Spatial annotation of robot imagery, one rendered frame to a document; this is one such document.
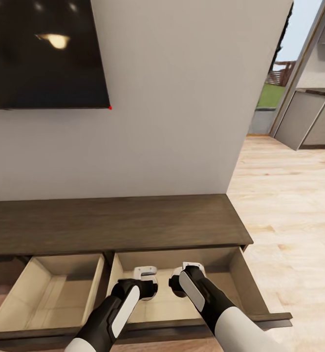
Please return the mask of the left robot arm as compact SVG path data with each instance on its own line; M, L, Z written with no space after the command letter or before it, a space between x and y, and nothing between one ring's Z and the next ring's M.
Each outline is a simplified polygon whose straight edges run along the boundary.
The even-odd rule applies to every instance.
M138 300L153 297L158 284L142 281L157 274L154 266L134 268L133 278L119 279L111 295L94 309L86 324L63 352L109 352L119 337Z

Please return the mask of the pillar candle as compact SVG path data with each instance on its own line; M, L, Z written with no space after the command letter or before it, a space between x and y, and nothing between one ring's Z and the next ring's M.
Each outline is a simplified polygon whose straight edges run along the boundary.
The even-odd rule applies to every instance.
M153 280L153 283L157 283L158 284L158 280L156 279L155 275L150 275L150 276L142 276L142 281L148 281L148 280ZM154 296L156 295L156 293L154 294ZM154 297L153 296L153 297ZM151 299L153 299L153 297L147 297L147 298L142 298L142 301L149 301Z
M173 275L180 275L180 272L181 272L181 271L183 271L183 267L177 267L177 268L173 271L172 276L173 276ZM186 294L185 292L183 292L183 291L173 291L173 293L174 293L177 297L179 297L179 298L184 298L184 297L187 296L187 294Z

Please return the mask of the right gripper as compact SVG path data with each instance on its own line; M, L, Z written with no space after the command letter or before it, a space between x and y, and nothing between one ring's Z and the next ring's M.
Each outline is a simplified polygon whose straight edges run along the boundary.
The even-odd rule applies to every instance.
M169 287L172 287L173 291L183 291L179 283L179 275L173 275L172 278L169 278Z

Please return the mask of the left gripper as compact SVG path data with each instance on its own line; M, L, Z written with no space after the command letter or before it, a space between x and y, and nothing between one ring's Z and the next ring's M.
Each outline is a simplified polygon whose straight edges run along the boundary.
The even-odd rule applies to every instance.
M141 286L141 296L139 297L139 300L141 300L142 298L153 297L154 294L158 291L158 284L154 284L153 280L136 280L136 282L138 282Z

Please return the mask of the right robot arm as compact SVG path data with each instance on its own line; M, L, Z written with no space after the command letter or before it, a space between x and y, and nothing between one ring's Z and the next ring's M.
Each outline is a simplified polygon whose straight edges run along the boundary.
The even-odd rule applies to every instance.
M224 352L291 352L260 329L206 278L200 263L184 262L182 267L180 275L169 278L169 287L187 294Z

